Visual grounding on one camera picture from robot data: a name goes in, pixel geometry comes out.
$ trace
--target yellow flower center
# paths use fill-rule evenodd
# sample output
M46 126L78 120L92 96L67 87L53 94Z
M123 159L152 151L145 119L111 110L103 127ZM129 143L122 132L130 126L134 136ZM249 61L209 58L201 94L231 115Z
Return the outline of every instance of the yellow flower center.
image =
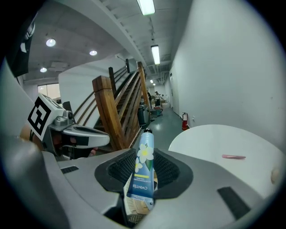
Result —
M143 150L143 151L142 151L142 155L143 155L143 156L147 156L147 150Z

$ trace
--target white round table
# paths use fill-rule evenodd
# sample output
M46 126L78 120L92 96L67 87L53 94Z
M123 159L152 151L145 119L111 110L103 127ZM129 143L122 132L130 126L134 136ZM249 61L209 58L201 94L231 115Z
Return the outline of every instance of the white round table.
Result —
M216 163L244 181L262 198L275 191L270 176L273 168L283 170L286 156L274 145L248 131L224 126L204 125L179 134L169 151ZM246 156L226 159L223 154Z

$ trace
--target pink object on table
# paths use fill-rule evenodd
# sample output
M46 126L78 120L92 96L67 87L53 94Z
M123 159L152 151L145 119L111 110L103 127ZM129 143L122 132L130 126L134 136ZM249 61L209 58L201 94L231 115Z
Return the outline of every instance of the pink object on table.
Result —
M237 155L227 155L227 154L223 154L222 155L223 158L229 158L229 159L245 159L245 156L237 156Z

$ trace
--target round recessed light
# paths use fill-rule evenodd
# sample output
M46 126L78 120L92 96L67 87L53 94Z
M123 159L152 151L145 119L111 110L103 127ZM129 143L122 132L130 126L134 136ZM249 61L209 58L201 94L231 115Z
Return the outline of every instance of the round recessed light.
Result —
M46 68L41 68L40 72L46 72Z
M47 45L48 47L53 47L53 46L55 45L55 39L48 39L48 40L46 41L46 45Z
M97 54L97 51L92 50L92 51L90 51L89 54L90 54L90 55L96 55L96 54Z

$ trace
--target white flower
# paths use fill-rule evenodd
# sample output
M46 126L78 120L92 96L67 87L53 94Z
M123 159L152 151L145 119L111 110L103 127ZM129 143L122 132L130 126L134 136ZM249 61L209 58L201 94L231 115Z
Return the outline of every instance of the white flower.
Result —
M135 172L137 173L139 169L141 169L143 166L139 163L138 157L135 160Z
M145 163L146 159L153 160L154 149L151 147L147 147L143 144L140 145L140 150L137 153L137 156L140 158L141 163Z

